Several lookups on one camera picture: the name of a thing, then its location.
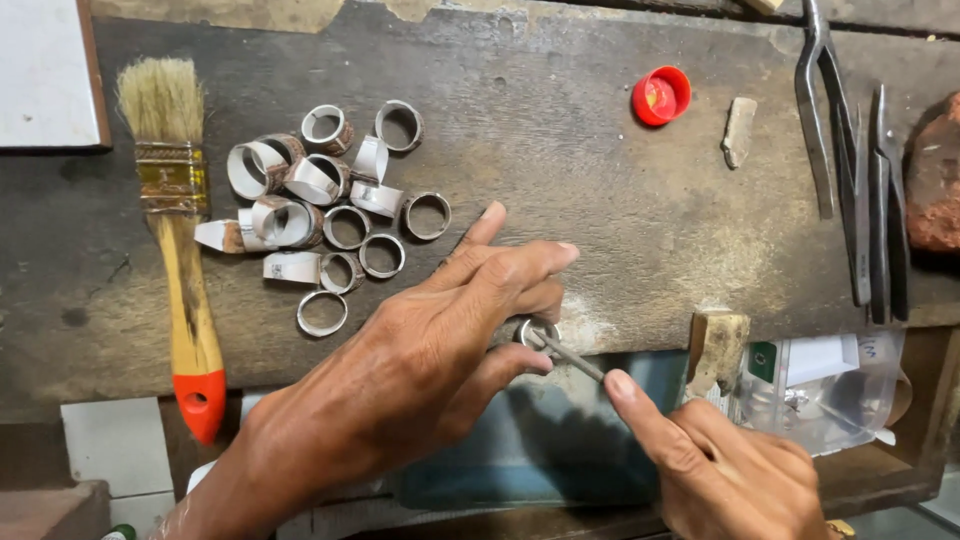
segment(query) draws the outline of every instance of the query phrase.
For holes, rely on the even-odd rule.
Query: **green label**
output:
[[[754,377],[774,383],[777,372],[777,346],[768,341],[757,341],[750,344],[750,362],[747,370]]]

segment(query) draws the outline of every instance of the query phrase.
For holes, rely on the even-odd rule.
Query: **white tile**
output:
[[[176,504],[172,491],[113,499],[110,501],[110,526],[125,523],[136,530],[137,538],[148,538]]]
[[[63,405],[74,479],[103,479],[112,497],[171,491],[156,398]]]

